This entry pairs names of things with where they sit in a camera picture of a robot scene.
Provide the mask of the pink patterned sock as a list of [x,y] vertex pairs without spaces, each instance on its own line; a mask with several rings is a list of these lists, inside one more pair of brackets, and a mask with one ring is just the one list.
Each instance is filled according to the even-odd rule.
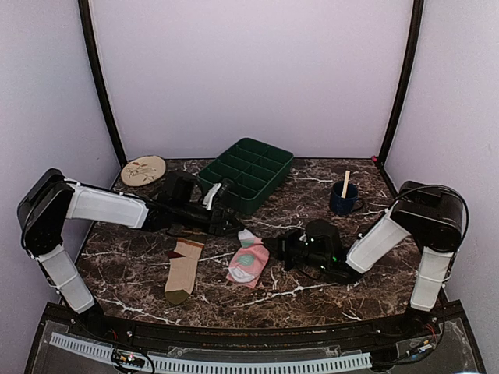
[[238,233],[238,239],[241,247],[228,265],[226,279],[254,289],[267,265],[270,253],[262,240],[247,229]]

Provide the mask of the green compartment tray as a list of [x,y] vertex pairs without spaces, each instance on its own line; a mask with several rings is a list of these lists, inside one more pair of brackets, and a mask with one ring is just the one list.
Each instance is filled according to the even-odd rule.
[[242,138],[199,171],[204,189],[232,181],[221,201],[233,210],[254,214],[290,172],[292,152],[252,138]]

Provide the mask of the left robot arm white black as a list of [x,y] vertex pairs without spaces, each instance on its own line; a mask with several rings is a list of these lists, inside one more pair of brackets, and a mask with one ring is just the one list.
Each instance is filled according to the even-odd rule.
[[195,175],[178,170],[167,173],[151,197],[141,197],[81,183],[49,168],[17,207],[20,244],[69,309],[80,316],[80,328],[102,340],[110,333],[110,323],[99,314],[97,299],[65,248],[69,230],[105,223],[136,231],[186,228],[225,236],[243,228],[221,202],[233,185],[223,178],[205,189]]

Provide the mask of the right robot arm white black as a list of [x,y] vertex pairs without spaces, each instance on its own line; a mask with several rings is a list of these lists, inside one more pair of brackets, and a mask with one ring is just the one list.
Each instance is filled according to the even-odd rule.
[[465,199],[444,185],[405,182],[391,205],[349,248],[342,246],[339,230],[323,219],[293,228],[264,247],[284,263],[285,270],[300,265],[318,269],[338,284],[357,282],[375,263],[410,237],[421,252],[416,281],[398,332],[414,338],[426,328],[438,296],[469,230]]

